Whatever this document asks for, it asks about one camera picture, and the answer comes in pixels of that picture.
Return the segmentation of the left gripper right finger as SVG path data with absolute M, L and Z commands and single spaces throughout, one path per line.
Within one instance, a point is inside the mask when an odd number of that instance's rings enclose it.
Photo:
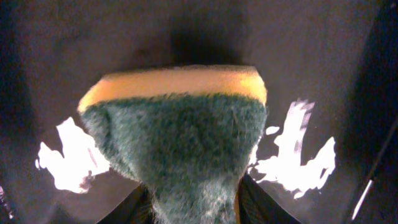
M 268 195 L 248 174 L 238 188 L 239 224 L 300 224 Z

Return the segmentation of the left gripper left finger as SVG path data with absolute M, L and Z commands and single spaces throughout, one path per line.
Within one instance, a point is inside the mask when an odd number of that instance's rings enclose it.
M 97 224 L 154 224 L 154 212 L 147 187 L 139 184 Z

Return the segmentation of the green yellow sponge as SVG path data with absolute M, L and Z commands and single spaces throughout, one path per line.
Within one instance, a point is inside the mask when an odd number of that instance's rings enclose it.
M 78 113 L 111 168 L 144 185 L 137 221 L 237 223 L 266 101 L 253 66 L 189 65 L 104 76 Z

